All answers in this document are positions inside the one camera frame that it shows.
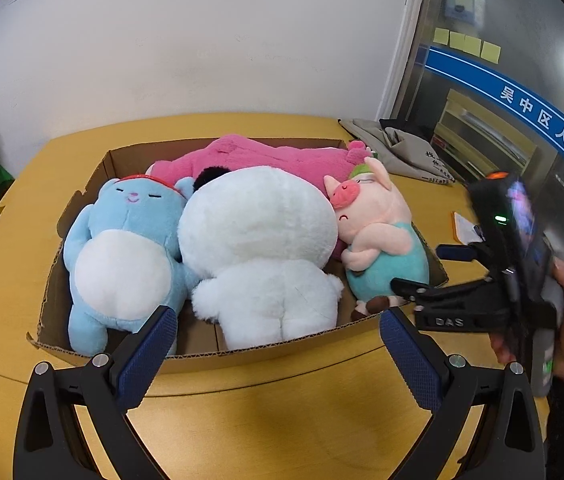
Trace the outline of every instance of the white plush toy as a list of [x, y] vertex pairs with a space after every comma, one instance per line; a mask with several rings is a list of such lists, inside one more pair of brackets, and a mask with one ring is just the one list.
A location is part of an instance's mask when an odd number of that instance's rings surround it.
[[229, 350], [335, 327], [344, 286], [321, 269], [338, 226], [307, 181], [268, 166], [223, 174], [188, 201], [178, 238], [183, 262], [203, 280], [193, 311], [220, 323]]

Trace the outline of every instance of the black plush tuft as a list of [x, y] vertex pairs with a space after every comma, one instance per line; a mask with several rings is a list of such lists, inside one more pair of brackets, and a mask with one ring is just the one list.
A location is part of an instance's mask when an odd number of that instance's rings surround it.
[[208, 168], [204, 168], [193, 183], [193, 191], [197, 191], [204, 186], [204, 184], [215, 180], [219, 176], [223, 176], [225, 173], [231, 173], [231, 170], [222, 166], [209, 166]]

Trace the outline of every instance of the plush ear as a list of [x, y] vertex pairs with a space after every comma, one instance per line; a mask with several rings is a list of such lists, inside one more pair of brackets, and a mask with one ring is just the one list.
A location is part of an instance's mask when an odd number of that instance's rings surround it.
[[340, 185], [340, 183], [330, 175], [324, 176], [324, 187], [326, 188], [326, 194], [329, 198], [333, 196], [333, 192]]
[[376, 176], [376, 180], [390, 190], [392, 186], [391, 179], [382, 162], [372, 156], [365, 157], [364, 162], [371, 168], [371, 172]]
[[102, 194], [111, 186], [113, 186], [113, 184], [115, 184], [116, 182], [118, 182], [119, 179], [118, 178], [112, 178], [111, 180], [106, 181], [102, 187], [100, 188], [100, 191], [98, 192], [98, 198], [100, 198], [102, 196]]
[[208, 168], [204, 168], [193, 182], [193, 191], [197, 191], [204, 186], [204, 184], [208, 184], [212, 180], [227, 173], [231, 173], [231, 170], [223, 166], [209, 166]]
[[362, 142], [361, 140], [352, 140], [349, 144], [348, 144], [348, 150], [364, 150], [366, 148], [366, 144], [364, 142]]
[[174, 187], [180, 193], [182, 193], [182, 195], [184, 195], [184, 198], [188, 200], [189, 198], [191, 198], [191, 195], [193, 195], [193, 177], [186, 176], [184, 178], [179, 179], [175, 183]]

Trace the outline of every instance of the cardboard box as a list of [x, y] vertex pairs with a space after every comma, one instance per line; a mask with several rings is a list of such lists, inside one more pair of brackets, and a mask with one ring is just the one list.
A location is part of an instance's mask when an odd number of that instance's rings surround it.
[[[110, 178], [122, 178], [132, 174], [143, 173], [156, 160], [174, 160], [185, 153], [204, 148], [214, 139], [185, 139], [166, 142], [135, 144], [108, 152], [89, 179], [84, 193], [76, 191], [67, 204], [57, 223], [57, 233], [62, 240], [73, 224], [82, 208], [95, 202], [102, 184]], [[259, 139], [270, 146], [294, 146], [296, 148], [345, 148], [341, 140], [324, 139]], [[417, 231], [427, 251], [430, 269], [430, 283], [441, 286], [448, 277], [440, 261]], [[188, 372], [210, 370], [249, 362], [273, 359], [287, 354], [305, 351], [345, 337], [357, 335], [369, 330], [377, 330], [378, 316], [350, 322], [356, 300], [348, 288], [344, 267], [338, 261], [331, 260], [324, 269], [335, 274], [345, 283], [342, 299], [338, 305], [337, 327], [319, 334], [276, 343], [267, 346], [229, 351], [226, 348], [222, 330], [195, 318], [191, 304], [187, 301], [178, 322], [178, 347], [175, 356], [165, 359], [160, 373]], [[46, 293], [40, 312], [37, 337], [27, 333], [28, 341], [36, 348], [42, 348], [60, 359], [81, 366], [88, 361], [87, 357], [71, 350], [68, 338], [68, 319], [72, 306], [69, 292], [69, 276], [62, 260], [62, 244], [58, 248], [56, 258], [51, 266], [46, 282]], [[108, 330], [108, 345], [105, 351], [112, 352], [126, 334]]]

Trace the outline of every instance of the pink plush toy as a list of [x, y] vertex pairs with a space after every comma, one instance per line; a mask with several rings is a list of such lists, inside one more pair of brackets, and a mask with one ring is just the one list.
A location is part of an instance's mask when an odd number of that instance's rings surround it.
[[428, 283], [428, 260], [411, 225], [411, 210], [382, 163], [368, 156], [348, 180], [324, 177], [338, 219], [338, 236], [348, 284], [358, 298], [352, 318], [375, 314], [366, 304], [378, 296], [387, 306], [402, 299], [391, 290], [393, 278]]
[[339, 148], [272, 148], [257, 140], [230, 134], [211, 142], [206, 148], [187, 153], [174, 160], [158, 160], [147, 171], [174, 184], [185, 176], [197, 178], [204, 168], [221, 166], [229, 170], [270, 166], [310, 182], [326, 195], [324, 176], [345, 180], [353, 168], [362, 163], [369, 150], [361, 140], [353, 140], [348, 150]]

